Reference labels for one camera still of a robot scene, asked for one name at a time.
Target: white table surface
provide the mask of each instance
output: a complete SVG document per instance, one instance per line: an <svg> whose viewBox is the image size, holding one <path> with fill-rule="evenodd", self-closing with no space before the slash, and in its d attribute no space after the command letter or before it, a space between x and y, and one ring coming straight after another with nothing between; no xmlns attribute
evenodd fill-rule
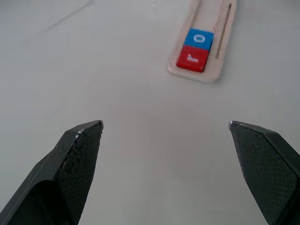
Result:
<svg viewBox="0 0 300 225"><path fill-rule="evenodd" d="M166 70L186 0L77 0L61 18L32 12L45 27L31 33L10 2L0 3L0 210L65 130L103 120L81 225L266 225L228 123L275 130L300 151L298 0L239 0L212 85Z"/></svg>

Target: blue block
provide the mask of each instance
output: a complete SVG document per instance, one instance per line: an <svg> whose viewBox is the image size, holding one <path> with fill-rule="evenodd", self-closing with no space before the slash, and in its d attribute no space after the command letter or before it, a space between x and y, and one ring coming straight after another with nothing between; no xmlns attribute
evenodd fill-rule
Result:
<svg viewBox="0 0 300 225"><path fill-rule="evenodd" d="M214 34L211 32L190 29L184 45L210 50Z"/></svg>

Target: red block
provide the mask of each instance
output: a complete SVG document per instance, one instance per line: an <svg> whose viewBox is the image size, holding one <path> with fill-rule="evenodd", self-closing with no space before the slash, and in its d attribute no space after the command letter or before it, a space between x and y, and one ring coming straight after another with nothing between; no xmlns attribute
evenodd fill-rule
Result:
<svg viewBox="0 0 300 225"><path fill-rule="evenodd" d="M207 50L185 45L178 58L177 66L196 72L203 72L209 53Z"/></svg>

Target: tabletop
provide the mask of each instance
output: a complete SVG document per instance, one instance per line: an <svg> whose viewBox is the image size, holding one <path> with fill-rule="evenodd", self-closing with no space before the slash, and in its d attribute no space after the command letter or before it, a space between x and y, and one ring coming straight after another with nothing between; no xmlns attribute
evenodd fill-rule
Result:
<svg viewBox="0 0 300 225"><path fill-rule="evenodd" d="M239 0L220 79L170 75L186 0L0 3L0 210L65 130L104 121L80 224L266 225L230 120L300 152L300 2Z"/></svg>

